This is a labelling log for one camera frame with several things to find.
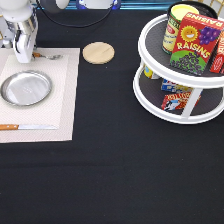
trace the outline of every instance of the cardboard box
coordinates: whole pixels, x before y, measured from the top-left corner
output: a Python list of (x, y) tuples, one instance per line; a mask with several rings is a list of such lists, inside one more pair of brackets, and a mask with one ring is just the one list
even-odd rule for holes
[(221, 73), (224, 65), (224, 32), (221, 33), (216, 52), (212, 59), (210, 72)]
[(161, 108), (165, 111), (183, 109), (186, 106), (190, 95), (191, 92), (165, 95)]
[(172, 93), (186, 93), (191, 92), (193, 88), (182, 86), (174, 82), (163, 79), (161, 90), (172, 92)]
[(223, 28), (222, 21), (187, 13), (180, 25), (170, 65), (201, 75)]

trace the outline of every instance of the food can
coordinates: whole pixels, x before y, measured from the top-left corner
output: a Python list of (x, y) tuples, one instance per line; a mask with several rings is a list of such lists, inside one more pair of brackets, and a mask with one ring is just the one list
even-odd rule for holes
[(169, 20), (166, 27), (166, 32), (163, 39), (162, 49), (167, 54), (172, 54), (174, 44), (176, 42), (177, 34), (179, 32), (180, 23), (183, 17), (188, 13), (192, 12), (199, 14), (199, 11), (190, 5), (179, 4), (171, 8)]

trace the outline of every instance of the raisins box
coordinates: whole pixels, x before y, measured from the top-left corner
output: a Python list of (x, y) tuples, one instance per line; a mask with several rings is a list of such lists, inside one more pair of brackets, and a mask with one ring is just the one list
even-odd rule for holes
[(222, 21), (187, 13), (180, 25), (170, 65), (201, 75), (223, 28)]

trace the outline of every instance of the packaged food item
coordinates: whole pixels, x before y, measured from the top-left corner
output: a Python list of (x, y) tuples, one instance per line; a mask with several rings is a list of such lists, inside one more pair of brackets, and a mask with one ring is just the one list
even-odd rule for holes
[(180, 25), (170, 65), (201, 75), (223, 28), (222, 21), (187, 13)]
[(185, 92), (191, 92), (193, 88), (182, 86), (174, 82), (168, 81), (166, 79), (163, 79), (161, 90), (165, 90), (165, 91), (169, 91), (173, 93), (185, 93)]
[(186, 106), (190, 95), (191, 92), (165, 95), (161, 108), (165, 111), (183, 109)]
[(212, 59), (210, 72), (221, 73), (224, 65), (224, 32), (221, 32), (216, 52)]
[(172, 54), (181, 20), (188, 12), (199, 14), (195, 7), (186, 4), (175, 5), (171, 8), (162, 46), (167, 54)]
[(144, 74), (149, 79), (159, 79), (160, 76), (158, 76), (156, 73), (154, 73), (151, 69), (149, 69), (147, 66), (145, 66)]
[(222, 66), (222, 69), (220, 70), (220, 74), (224, 74), (224, 65)]

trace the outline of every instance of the wooden coaster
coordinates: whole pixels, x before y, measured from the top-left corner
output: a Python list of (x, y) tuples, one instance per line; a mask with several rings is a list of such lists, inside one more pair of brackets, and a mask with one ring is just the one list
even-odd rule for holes
[(114, 57), (114, 48), (103, 42), (95, 42), (83, 49), (83, 57), (92, 64), (104, 64)]

